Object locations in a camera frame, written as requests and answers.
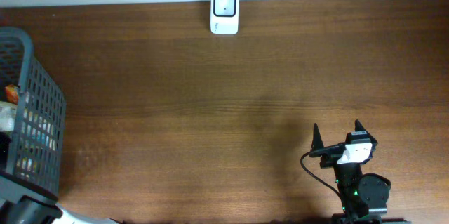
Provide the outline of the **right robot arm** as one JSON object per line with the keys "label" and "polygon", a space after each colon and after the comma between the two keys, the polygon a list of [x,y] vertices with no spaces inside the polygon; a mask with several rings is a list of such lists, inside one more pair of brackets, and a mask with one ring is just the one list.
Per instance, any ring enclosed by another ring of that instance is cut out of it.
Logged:
{"label": "right robot arm", "polygon": [[[301,167],[315,180],[331,189],[342,204],[342,213],[331,216],[331,223],[407,223],[404,219],[384,219],[391,181],[375,173],[364,174],[361,166],[373,158],[378,141],[364,128],[359,120],[345,141],[325,146],[317,124],[313,125],[310,151],[300,158]],[[304,158],[319,158],[322,169],[332,168],[335,174],[333,187],[313,174],[305,165]]]}

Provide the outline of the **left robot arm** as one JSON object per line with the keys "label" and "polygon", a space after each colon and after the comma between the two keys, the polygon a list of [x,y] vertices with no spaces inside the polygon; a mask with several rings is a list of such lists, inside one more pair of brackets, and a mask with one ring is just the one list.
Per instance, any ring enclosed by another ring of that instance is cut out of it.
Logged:
{"label": "left robot arm", "polygon": [[66,210],[58,198],[31,182],[1,172],[1,224],[118,224]]}

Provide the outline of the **orange tissue pack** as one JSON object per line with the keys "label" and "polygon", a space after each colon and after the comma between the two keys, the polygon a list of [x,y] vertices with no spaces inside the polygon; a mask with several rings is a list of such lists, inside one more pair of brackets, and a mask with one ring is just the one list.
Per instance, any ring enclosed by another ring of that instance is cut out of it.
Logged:
{"label": "orange tissue pack", "polygon": [[18,90],[15,84],[9,84],[5,88],[6,99],[9,103],[17,105],[19,102]]}

